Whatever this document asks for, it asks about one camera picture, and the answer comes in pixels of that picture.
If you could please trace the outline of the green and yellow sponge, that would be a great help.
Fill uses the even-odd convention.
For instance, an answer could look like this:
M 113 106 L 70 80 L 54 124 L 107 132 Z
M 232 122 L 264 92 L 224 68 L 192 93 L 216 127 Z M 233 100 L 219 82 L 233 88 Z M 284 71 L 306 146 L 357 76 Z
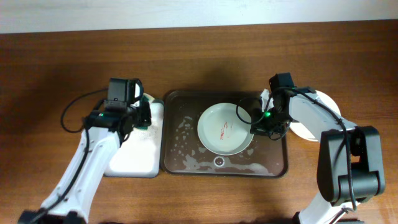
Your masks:
M 152 100 L 153 97 L 145 93 L 140 101 L 138 108 L 138 129 L 147 129 L 152 124 L 152 114 L 150 110 L 150 103 Z

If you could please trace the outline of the pale green plate top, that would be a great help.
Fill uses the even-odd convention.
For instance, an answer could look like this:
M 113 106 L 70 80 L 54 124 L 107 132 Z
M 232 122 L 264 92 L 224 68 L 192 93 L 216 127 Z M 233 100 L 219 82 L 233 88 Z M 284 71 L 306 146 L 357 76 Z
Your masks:
M 200 116 L 197 133 L 201 143 L 211 152 L 230 156 L 247 148 L 254 135 L 250 133 L 249 113 L 232 103 L 218 103 Z

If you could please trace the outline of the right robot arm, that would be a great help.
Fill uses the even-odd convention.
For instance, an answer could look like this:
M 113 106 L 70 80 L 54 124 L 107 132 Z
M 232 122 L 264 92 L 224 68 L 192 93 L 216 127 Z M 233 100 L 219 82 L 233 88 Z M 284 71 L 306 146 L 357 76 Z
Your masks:
M 264 90 L 258 101 L 255 134 L 270 136 L 297 121 L 320 144 L 318 193 L 294 215 L 293 223 L 337 223 L 385 191 L 381 138 L 375 127 L 344 119 L 311 90 Z

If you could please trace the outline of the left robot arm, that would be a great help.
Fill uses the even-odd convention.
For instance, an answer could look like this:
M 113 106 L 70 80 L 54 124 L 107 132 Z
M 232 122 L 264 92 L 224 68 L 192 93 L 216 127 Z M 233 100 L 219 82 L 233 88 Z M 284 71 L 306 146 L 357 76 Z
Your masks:
M 60 182 L 38 211 L 18 223 L 88 223 L 90 208 L 109 162 L 134 128 L 151 125 L 150 104 L 123 110 L 93 110 L 83 120 L 80 143 Z

